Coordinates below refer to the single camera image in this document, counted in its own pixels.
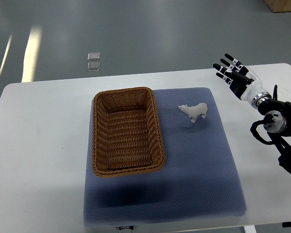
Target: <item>blue foam pad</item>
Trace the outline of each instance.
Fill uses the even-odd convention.
[[[243,191],[218,109],[208,88],[154,91],[165,166],[147,174],[99,178],[92,171],[89,133],[84,224],[126,226],[190,218],[242,216]],[[208,105],[196,123],[178,105]]]

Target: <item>gray floor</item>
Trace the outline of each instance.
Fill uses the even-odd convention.
[[[13,35],[0,96],[22,79],[32,26],[42,28],[34,81],[212,68],[226,52],[246,65],[291,65],[291,13],[274,14],[263,0],[0,0],[0,67]],[[100,71],[87,71],[92,51]]]

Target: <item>polar bear figurine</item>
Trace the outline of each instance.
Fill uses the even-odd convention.
[[[186,114],[188,114],[189,118],[192,118],[191,119],[192,123],[196,122],[196,118],[199,115],[202,115],[202,118],[205,118],[206,115],[207,115],[207,110],[208,110],[207,104],[205,104],[205,103],[200,103],[200,104],[198,104],[196,106],[192,106],[192,107],[189,107],[187,104],[186,105],[180,105],[180,106],[178,106],[178,108],[181,111],[183,111]]]

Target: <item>wicker basket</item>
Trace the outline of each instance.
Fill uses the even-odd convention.
[[[92,168],[99,177],[161,169],[165,152],[153,91],[136,87],[98,93],[92,146]]]

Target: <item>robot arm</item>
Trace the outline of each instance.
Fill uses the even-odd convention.
[[[291,145],[282,137],[291,136],[291,103],[277,100],[277,86],[274,88],[273,98],[262,87],[259,77],[248,67],[232,56],[225,54],[231,64],[221,59],[227,67],[213,64],[218,70],[216,75],[223,79],[231,91],[243,101],[247,101],[253,108],[264,116],[263,120],[254,122],[250,129],[253,136],[266,145],[275,145],[281,156],[279,165],[291,174]],[[264,140],[258,133],[258,125],[263,125],[271,141]]]

